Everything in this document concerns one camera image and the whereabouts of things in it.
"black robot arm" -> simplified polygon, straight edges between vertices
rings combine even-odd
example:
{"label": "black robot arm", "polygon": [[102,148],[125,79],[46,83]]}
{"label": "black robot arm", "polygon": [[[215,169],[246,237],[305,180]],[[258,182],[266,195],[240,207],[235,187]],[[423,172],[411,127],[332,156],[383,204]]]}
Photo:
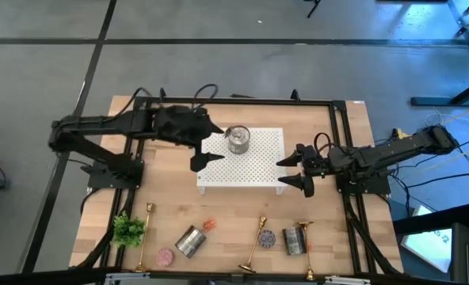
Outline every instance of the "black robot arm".
{"label": "black robot arm", "polygon": [[75,151],[92,158],[95,161],[92,167],[82,167],[90,174],[92,188],[139,187],[143,161],[133,159],[130,154],[114,154],[86,139],[86,135],[125,135],[130,139],[158,139],[189,146],[195,150],[190,160],[194,172],[202,170],[208,162],[223,158],[201,152],[203,139],[211,133],[223,133],[210,120],[205,108],[184,105],[153,108],[149,104],[141,107],[115,116],[65,116],[51,125],[48,145],[55,152]]}
{"label": "black robot arm", "polygon": [[349,193],[368,192],[370,184],[392,173],[386,167],[419,154],[449,154],[458,147],[458,142],[442,126],[421,129],[411,136],[384,143],[380,146],[345,147],[330,149],[327,158],[321,156],[313,146],[296,145],[291,156],[277,162],[278,166],[297,166],[301,163],[302,173],[281,177],[279,181],[304,191],[306,197],[314,195],[312,177],[338,175],[345,185],[339,188]]}

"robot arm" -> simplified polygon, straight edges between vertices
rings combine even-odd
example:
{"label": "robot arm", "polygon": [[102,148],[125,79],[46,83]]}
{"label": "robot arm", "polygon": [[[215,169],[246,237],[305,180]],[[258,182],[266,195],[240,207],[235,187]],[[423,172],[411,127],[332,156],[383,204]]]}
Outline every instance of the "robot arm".
{"label": "robot arm", "polygon": [[306,197],[314,195],[312,177],[340,175],[345,181],[345,190],[351,193],[366,192],[374,179],[386,177],[391,170],[386,167],[403,162],[419,154],[449,154],[458,147],[458,142],[442,126],[421,129],[417,133],[384,143],[381,146],[348,148],[345,146],[330,149],[323,158],[313,146],[296,145],[291,156],[277,162],[278,166],[297,166],[301,163],[302,173],[281,177],[279,181],[304,191]]}
{"label": "robot arm", "polygon": [[76,151],[104,162],[113,172],[124,175],[131,168],[131,157],[113,154],[84,138],[84,135],[125,135],[131,139],[159,139],[194,148],[190,169],[198,172],[207,163],[223,158],[217,154],[201,153],[201,141],[223,131],[214,125],[205,108],[183,105],[144,108],[115,116],[66,116],[51,125],[48,145],[55,152]]}

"small red object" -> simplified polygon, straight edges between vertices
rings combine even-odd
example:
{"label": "small red object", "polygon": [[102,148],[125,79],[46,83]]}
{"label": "small red object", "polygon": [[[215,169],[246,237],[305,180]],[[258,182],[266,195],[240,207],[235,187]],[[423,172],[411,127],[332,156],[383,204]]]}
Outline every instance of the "small red object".
{"label": "small red object", "polygon": [[173,263],[173,252],[167,248],[160,249],[157,253],[156,261],[158,266],[170,266]]}
{"label": "small red object", "polygon": [[210,230],[213,230],[213,229],[215,229],[215,227],[216,227],[215,220],[214,220],[212,217],[208,218],[208,219],[203,223],[203,230],[204,230],[205,232],[208,232],[208,231],[210,231]]}

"pink round object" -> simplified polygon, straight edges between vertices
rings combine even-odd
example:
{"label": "pink round object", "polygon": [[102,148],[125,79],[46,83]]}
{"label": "pink round object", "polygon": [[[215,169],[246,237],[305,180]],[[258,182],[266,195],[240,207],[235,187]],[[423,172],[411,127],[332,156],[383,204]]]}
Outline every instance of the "pink round object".
{"label": "pink round object", "polygon": [[173,262],[173,252],[171,249],[160,249],[157,253],[156,261],[158,266],[170,266],[170,264]]}

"gray concrete floor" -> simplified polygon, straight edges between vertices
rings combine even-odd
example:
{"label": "gray concrete floor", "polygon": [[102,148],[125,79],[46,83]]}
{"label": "gray concrete floor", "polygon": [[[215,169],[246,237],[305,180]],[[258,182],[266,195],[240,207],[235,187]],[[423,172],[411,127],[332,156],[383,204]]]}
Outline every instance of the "gray concrete floor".
{"label": "gray concrete floor", "polygon": [[[97,37],[108,3],[0,0],[0,37]],[[455,4],[461,12],[469,1]],[[119,1],[108,38],[451,39],[458,29],[446,4],[324,0],[306,19],[310,8],[299,0]],[[10,189],[0,192],[0,274],[17,270],[55,161],[46,145],[50,123],[72,112],[92,50],[90,45],[0,45],[0,166],[11,181]],[[425,117],[435,112],[411,108],[411,97],[453,97],[469,86],[469,49],[104,46],[85,114],[105,114],[112,95],[130,94],[139,86],[192,96],[207,82],[219,85],[220,97],[287,98],[296,88],[307,99],[363,100],[374,138],[384,139],[393,127],[408,133],[424,127]],[[457,115],[465,109],[440,111]],[[438,118],[429,121],[437,123]],[[469,140],[469,123],[459,120],[447,127],[461,143]],[[461,158],[424,173],[419,169],[402,171],[400,177],[414,184],[469,172],[469,164]],[[78,165],[68,165],[36,270],[67,267],[86,181]],[[391,189],[392,199],[403,203],[403,191],[394,183]],[[436,182],[412,193],[437,210],[459,206],[469,201],[469,179]],[[411,200],[411,205],[418,202]],[[427,274],[415,272],[413,262],[406,259],[408,272]]]}

